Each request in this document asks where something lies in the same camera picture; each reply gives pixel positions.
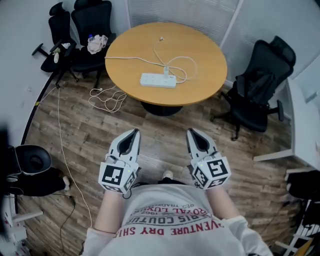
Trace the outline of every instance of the wooden floor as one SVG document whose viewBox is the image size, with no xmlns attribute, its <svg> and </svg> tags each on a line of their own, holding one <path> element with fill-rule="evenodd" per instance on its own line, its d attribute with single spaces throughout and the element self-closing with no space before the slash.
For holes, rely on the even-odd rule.
<svg viewBox="0 0 320 256">
<path fill-rule="evenodd" d="M 116 136 L 133 128 L 141 131 L 138 157 L 142 168 L 140 180 L 155 183 L 163 171 L 172 170 L 176 179 L 189 183 L 191 177 L 186 166 L 190 164 L 190 157 L 186 131 L 187 128 L 197 128 L 212 136 L 222 155 L 227 157 L 232 176 L 225 187 L 250 227 L 261 233 L 268 244 L 289 239 L 292 233 L 290 218 L 296 214 L 298 206 L 281 208 L 287 199 L 284 175 L 286 169 L 300 167 L 301 164 L 291 157 L 253 161 L 253 156 L 289 148 L 291 128 L 288 121 L 279 122 L 276 117 L 269 118 L 264 134 L 241 128 L 239 139 L 232 142 L 233 125 L 219 119 L 214 123 L 209 121 L 211 115 L 228 110 L 228 104 L 217 95 L 199 104 L 185 106 L 169 117 L 146 112 L 139 101 L 129 96 L 120 111 L 108 113 L 88 104 L 94 80 L 95 74 L 92 74 L 76 83 L 66 74 L 60 83 L 63 148 L 71 173 L 90 207 L 93 221 L 104 192 L 97 183 L 100 162 Z M 102 74 L 100 86 L 105 89 L 113 86 L 113 83 Z M 26 143 L 47 149 L 53 165 L 69 175 L 61 151 L 57 106 L 58 90 L 54 90 L 38 107 Z M 90 219 L 77 188 L 73 185 L 67 193 L 75 197 L 76 207 L 64 225 L 62 239 L 66 255 L 78 255 Z M 43 252 L 62 255 L 59 230 L 73 208 L 69 198 L 49 195 L 18 199 L 21 213 L 35 207 L 41 208 L 43 215 L 26 221 L 28 246 L 35 255 L 43 255 Z"/>
</svg>

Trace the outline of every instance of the white t-shirt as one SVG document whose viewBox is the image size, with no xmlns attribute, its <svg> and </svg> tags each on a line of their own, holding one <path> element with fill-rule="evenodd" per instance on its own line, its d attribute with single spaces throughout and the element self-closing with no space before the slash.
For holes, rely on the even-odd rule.
<svg viewBox="0 0 320 256">
<path fill-rule="evenodd" d="M 242 216 L 220 220 L 203 190 L 143 185 L 126 200 L 116 234 L 87 231 L 84 256 L 272 256 Z"/>
</svg>

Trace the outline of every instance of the table base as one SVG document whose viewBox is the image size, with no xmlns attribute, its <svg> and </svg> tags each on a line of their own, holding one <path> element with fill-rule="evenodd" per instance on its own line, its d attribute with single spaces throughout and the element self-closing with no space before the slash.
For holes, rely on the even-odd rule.
<svg viewBox="0 0 320 256">
<path fill-rule="evenodd" d="M 174 115 L 183 107 L 183 106 L 159 106 L 159 105 L 146 103 L 143 101 L 141 101 L 141 104 L 146 111 L 160 117 L 167 117 L 167 116 Z"/>
</svg>

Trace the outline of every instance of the power strip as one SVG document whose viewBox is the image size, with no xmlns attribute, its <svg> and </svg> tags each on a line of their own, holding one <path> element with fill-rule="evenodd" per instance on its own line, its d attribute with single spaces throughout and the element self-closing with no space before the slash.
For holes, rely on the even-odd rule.
<svg viewBox="0 0 320 256">
<path fill-rule="evenodd" d="M 162 88 L 175 88 L 176 87 L 175 75 L 142 73 L 140 84 L 149 87 L 162 87 Z"/>
</svg>

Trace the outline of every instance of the round wooden table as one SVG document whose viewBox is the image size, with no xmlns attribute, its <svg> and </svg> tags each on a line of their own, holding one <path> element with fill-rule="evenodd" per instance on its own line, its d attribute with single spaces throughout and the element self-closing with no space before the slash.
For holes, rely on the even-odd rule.
<svg viewBox="0 0 320 256">
<path fill-rule="evenodd" d="M 169 116 L 182 106 L 201 102 L 215 94 L 227 76 L 227 63 L 220 48 L 205 34 L 189 26 L 154 22 L 133 27 L 120 36 L 109 47 L 107 57 L 140 57 L 160 63 L 156 52 L 164 63 L 177 56 L 188 56 L 197 63 L 195 78 L 177 83 L 174 89 L 140 85 L 142 73 L 163 74 L 161 66 L 139 59 L 105 59 L 105 67 L 111 80 L 129 96 L 141 101 L 143 107 L 158 116 Z M 195 72 L 194 63 L 185 58 L 176 59 L 170 66 L 186 71 L 188 77 Z M 173 69 L 178 76 L 182 71 Z"/>
</svg>

